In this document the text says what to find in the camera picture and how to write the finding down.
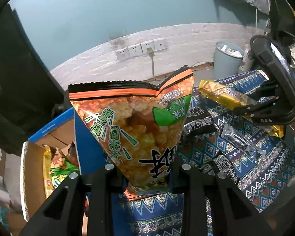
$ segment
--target white wall panel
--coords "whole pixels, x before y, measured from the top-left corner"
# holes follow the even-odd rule
[[[148,55],[121,62],[117,60],[115,50],[165,38],[168,48],[156,51],[154,56],[155,75],[161,75],[198,61],[212,62],[217,41],[229,41],[245,49],[245,44],[249,43],[255,33],[254,27],[228,23],[192,23],[155,28],[91,48],[57,66],[51,70],[51,74],[65,90],[69,84],[75,83],[147,80],[152,77],[151,59]],[[263,33],[263,30],[258,29],[258,33]],[[207,72],[205,75],[206,79],[210,76]]]

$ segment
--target cardboard box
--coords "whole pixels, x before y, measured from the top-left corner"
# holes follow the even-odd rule
[[[25,221],[46,200],[43,184],[43,145],[66,149],[76,143],[81,174],[105,165],[103,150],[73,108],[52,120],[23,144],[20,165],[20,195]]]

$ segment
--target orange snack bag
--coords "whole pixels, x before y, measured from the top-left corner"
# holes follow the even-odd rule
[[[194,76],[188,66],[159,86],[119,81],[69,85],[85,125],[137,194],[163,192],[175,158]]]

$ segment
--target yellow snack wrapper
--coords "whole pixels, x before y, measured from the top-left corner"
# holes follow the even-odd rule
[[[258,104],[256,100],[248,97],[247,95],[228,88],[227,86],[219,84],[213,80],[201,80],[198,90],[204,97],[209,98],[230,110],[240,106]],[[283,137],[284,135],[282,125],[259,127],[267,131],[270,136]]]
[[[45,152],[43,153],[43,183],[45,186],[46,198],[48,198],[53,192],[53,186],[51,184],[50,166],[51,166],[51,151],[49,146],[45,146]]]

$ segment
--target metal screw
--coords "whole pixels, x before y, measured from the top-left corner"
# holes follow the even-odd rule
[[[217,173],[217,176],[220,178],[220,179],[225,179],[226,178],[226,174],[224,172],[219,172]]]
[[[78,177],[78,174],[76,172],[72,172],[70,175],[69,175],[69,178],[71,179],[75,179]]]
[[[184,164],[184,165],[181,166],[181,168],[183,170],[189,170],[189,169],[191,169],[191,166],[189,164]]]
[[[112,163],[109,163],[109,164],[106,164],[105,165],[105,169],[107,169],[107,170],[111,170],[111,169],[113,169],[115,166],[112,164]]]

